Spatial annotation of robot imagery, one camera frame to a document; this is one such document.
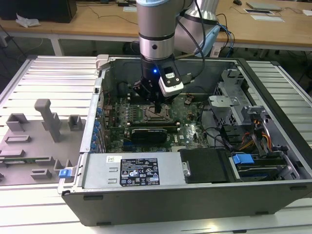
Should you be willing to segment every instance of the laptop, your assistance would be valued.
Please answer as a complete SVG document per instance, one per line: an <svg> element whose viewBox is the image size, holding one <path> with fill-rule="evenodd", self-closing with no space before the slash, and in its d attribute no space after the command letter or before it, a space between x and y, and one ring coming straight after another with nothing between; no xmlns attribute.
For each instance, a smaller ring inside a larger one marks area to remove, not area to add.
<svg viewBox="0 0 312 234"><path fill-rule="evenodd" d="M281 11L282 8L279 6L276 6L274 4L269 3L258 3L258 2L247 2L248 6L250 6L252 9L256 10L270 10L270 11Z"/></svg>

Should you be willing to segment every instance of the desk leg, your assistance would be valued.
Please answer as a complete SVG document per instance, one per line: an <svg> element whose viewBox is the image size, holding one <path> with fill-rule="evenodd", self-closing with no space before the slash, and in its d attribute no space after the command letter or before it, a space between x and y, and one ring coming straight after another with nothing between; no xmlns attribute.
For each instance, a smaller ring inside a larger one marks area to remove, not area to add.
<svg viewBox="0 0 312 234"><path fill-rule="evenodd" d="M8 46L8 44L6 43L6 40L5 40L6 36L0 36L0 46L2 48L5 48Z"/></svg>
<svg viewBox="0 0 312 234"><path fill-rule="evenodd" d="M62 45L60 44L60 41L58 38L50 38L52 47L54 50L54 54L56 56L64 56Z"/></svg>

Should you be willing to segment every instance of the blue drive latch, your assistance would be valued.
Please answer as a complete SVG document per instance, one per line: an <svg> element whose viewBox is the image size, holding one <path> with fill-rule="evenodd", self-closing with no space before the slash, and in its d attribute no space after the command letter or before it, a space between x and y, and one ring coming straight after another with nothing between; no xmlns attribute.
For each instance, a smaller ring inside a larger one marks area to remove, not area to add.
<svg viewBox="0 0 312 234"><path fill-rule="evenodd" d="M250 154L236 154L232 156L235 164L254 164L254 159Z"/></svg>

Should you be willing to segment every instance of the gray floor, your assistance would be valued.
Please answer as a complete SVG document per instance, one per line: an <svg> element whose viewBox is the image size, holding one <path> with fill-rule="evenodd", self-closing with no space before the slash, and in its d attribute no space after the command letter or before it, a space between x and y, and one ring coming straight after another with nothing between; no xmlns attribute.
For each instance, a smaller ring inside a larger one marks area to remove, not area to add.
<svg viewBox="0 0 312 234"><path fill-rule="evenodd" d="M14 41L19 45L22 51L27 52L32 48L35 48L27 55L54 55L52 45L48 39L43 39L42 45L41 39L33 38L14 38ZM62 40L61 44L63 46L66 56L92 56L93 46L91 41L85 40ZM122 54L122 42L106 42L106 41L96 41L97 54L111 54L111 55L121 55ZM224 50L224 57L227 54L227 49ZM8 47L0 50L0 91L2 91L7 83L10 81L11 77L20 68L22 62L25 60L24 56L20 56L21 52L12 42L8 42ZM261 60L259 58L260 51L256 49L235 48L234 54L231 56L233 58L244 58L246 60ZM304 73L307 66L307 58L303 52L287 52L280 51L279 55L276 55L274 51L270 51L266 57L262 60L267 61L278 61L281 66L295 79L299 78ZM309 63L312 62L312 53L308 55ZM300 85L306 89L309 85L309 79L304 76Z"/></svg>

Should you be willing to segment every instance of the electronic chip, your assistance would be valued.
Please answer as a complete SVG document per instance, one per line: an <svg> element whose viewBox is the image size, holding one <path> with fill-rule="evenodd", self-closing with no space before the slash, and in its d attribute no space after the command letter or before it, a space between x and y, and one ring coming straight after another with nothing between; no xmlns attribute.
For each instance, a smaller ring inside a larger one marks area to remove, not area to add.
<svg viewBox="0 0 312 234"><path fill-rule="evenodd" d="M154 106L143 106L143 116L145 122L170 122L169 114L170 107L164 105L160 111L160 113L155 113Z"/></svg>

